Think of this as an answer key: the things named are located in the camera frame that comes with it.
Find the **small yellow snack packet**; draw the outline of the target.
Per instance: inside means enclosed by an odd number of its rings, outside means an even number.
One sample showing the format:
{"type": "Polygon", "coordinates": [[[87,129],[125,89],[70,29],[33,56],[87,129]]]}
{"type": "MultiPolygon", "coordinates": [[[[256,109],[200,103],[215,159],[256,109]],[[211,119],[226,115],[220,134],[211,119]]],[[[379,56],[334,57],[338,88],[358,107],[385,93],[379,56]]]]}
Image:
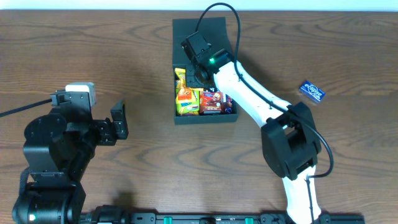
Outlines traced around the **small yellow snack packet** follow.
{"type": "Polygon", "coordinates": [[[193,91],[193,93],[195,95],[195,98],[197,100],[199,100],[200,99],[200,94],[201,94],[201,92],[203,92],[203,89],[202,88],[192,88],[192,91],[193,91]]]}

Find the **black container box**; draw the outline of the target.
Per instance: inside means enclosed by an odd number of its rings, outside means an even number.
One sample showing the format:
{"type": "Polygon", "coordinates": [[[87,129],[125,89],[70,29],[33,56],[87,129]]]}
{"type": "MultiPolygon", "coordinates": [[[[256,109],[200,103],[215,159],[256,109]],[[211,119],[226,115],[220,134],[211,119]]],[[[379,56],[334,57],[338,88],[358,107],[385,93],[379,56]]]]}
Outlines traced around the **black container box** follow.
{"type": "MultiPolygon", "coordinates": [[[[181,43],[195,32],[197,19],[174,19],[173,27],[173,54],[172,68],[185,68],[189,63],[186,53],[183,51],[181,43]]],[[[224,17],[204,18],[200,22],[198,29],[206,41],[212,45],[212,53],[221,49],[231,52],[231,44],[228,39],[226,29],[226,19],[224,17]]],[[[232,123],[238,119],[238,104],[233,103],[230,114],[207,114],[198,116],[180,116],[175,114],[174,123],[181,124],[213,124],[213,123],[232,123]]]]}

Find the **red Hello Panda box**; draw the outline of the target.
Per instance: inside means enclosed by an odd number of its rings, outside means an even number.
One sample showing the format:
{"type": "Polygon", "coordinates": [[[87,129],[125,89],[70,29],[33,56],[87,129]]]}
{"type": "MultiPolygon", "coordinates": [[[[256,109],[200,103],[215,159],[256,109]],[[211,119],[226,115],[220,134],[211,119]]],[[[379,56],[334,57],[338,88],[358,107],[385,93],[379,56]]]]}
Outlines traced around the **red Hello Panda box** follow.
{"type": "Polygon", "coordinates": [[[200,92],[200,111],[201,115],[221,114],[224,103],[224,94],[220,91],[200,92]]]}

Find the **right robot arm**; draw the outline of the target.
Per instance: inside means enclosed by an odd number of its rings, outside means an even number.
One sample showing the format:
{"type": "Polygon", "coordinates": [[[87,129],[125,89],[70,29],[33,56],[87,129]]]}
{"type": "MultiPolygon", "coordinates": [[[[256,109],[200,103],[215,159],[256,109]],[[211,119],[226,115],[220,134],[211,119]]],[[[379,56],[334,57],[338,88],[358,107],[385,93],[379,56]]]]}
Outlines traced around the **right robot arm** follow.
{"type": "Polygon", "coordinates": [[[275,96],[225,49],[185,53],[194,74],[188,85],[219,90],[251,116],[261,129],[263,156],[283,181],[288,216],[294,223],[314,223],[321,214],[313,180],[322,137],[309,107],[275,96]]]}

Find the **blue Eclipse mint box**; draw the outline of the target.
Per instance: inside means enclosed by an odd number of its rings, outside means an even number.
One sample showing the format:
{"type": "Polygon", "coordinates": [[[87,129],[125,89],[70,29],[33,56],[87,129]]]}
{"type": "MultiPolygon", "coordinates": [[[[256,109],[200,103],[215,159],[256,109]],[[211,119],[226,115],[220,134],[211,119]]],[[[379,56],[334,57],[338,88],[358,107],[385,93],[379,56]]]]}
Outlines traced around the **blue Eclipse mint box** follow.
{"type": "Polygon", "coordinates": [[[316,103],[320,103],[326,95],[326,93],[322,89],[320,89],[308,80],[305,80],[301,84],[299,90],[316,103]]]}

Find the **blue Dairy Milk bar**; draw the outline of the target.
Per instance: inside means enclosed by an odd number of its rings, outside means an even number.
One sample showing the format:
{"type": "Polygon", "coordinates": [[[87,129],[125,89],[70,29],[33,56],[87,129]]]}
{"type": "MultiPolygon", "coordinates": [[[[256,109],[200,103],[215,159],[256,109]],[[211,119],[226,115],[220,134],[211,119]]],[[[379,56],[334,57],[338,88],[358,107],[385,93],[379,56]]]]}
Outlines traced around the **blue Dairy Milk bar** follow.
{"type": "Polygon", "coordinates": [[[230,96],[224,94],[223,95],[223,113],[231,114],[233,109],[233,100],[230,96]]]}

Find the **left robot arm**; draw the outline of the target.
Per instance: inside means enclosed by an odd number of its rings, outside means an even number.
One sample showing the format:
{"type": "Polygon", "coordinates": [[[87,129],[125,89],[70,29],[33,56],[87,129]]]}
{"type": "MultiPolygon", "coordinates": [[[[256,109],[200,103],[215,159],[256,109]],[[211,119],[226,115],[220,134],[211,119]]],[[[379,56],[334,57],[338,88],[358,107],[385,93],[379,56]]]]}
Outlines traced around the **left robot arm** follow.
{"type": "Polygon", "coordinates": [[[12,210],[16,223],[79,223],[86,198],[81,179],[96,147],[113,146],[129,134],[124,100],[106,119],[93,119],[86,91],[58,90],[50,101],[50,112],[24,131],[29,166],[12,210]]]}

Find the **green Pretz snack box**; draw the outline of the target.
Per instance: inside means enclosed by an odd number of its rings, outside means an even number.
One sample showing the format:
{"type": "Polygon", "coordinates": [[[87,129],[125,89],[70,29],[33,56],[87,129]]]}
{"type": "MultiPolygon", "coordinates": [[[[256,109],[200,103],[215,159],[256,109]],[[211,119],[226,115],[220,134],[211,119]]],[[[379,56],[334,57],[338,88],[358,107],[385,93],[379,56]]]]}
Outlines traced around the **green Pretz snack box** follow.
{"type": "MultiPolygon", "coordinates": [[[[177,97],[177,85],[179,84],[179,81],[177,80],[175,82],[175,93],[177,97]]],[[[175,104],[176,104],[176,113],[179,116],[197,116],[199,115],[199,110],[200,110],[200,100],[198,103],[177,103],[175,97],[175,104]]]]}

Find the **yellow orange candy packet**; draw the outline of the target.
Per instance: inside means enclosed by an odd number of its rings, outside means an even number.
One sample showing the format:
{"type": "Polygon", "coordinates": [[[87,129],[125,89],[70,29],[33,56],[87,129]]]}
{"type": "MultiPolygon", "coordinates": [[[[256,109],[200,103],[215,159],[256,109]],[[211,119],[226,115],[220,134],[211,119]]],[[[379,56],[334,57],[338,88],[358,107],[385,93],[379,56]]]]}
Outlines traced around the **yellow orange candy packet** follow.
{"type": "Polygon", "coordinates": [[[178,78],[179,84],[177,85],[177,103],[198,103],[199,93],[187,86],[186,70],[184,68],[176,68],[175,74],[178,78]]]}

